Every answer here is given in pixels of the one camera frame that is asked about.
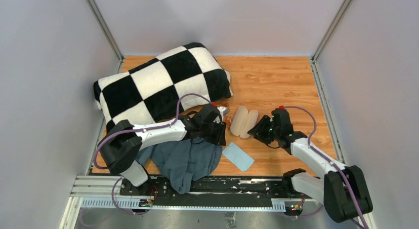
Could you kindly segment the light blue cleaning cloth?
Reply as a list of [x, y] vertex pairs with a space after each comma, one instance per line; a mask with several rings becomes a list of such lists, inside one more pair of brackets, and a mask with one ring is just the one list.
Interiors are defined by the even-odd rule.
[[254, 159], [233, 142], [222, 154], [242, 172], [246, 172], [254, 163]]

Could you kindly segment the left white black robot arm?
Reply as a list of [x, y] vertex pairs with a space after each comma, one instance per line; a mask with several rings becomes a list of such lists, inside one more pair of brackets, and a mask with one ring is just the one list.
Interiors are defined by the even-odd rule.
[[161, 123], [134, 125], [120, 121], [99, 143], [97, 149], [110, 173], [128, 180], [134, 192], [145, 196], [151, 191], [149, 174], [136, 161], [137, 154], [149, 146], [199, 138], [209, 143], [225, 146], [224, 121], [229, 109], [206, 104], [196, 113], [180, 115]]

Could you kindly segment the orange sunglasses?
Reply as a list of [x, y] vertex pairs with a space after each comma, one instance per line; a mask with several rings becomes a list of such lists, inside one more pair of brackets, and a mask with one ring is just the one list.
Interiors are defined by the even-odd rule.
[[223, 121], [226, 122], [227, 126], [230, 126], [232, 123], [232, 118], [229, 115], [223, 117]]

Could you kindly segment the pink glasses case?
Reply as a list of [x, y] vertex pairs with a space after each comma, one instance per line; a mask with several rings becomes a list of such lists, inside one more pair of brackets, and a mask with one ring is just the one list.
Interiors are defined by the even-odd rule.
[[255, 127], [258, 116], [257, 110], [249, 111], [245, 106], [240, 106], [230, 125], [230, 132], [242, 139], [249, 138], [251, 135], [248, 132]]

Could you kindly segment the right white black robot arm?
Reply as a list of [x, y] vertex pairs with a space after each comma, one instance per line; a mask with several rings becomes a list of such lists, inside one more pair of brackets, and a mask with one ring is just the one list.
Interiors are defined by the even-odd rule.
[[316, 127], [309, 135], [295, 131], [288, 106], [280, 106], [271, 116], [264, 115], [248, 131], [255, 139], [270, 146], [273, 141], [288, 154], [309, 166], [316, 176], [303, 169], [283, 174], [282, 191], [288, 198], [304, 194], [321, 203], [328, 216], [336, 223], [360, 219], [357, 226], [367, 229], [364, 215], [371, 213], [373, 203], [365, 176], [360, 167], [347, 166], [327, 155], [311, 142]]

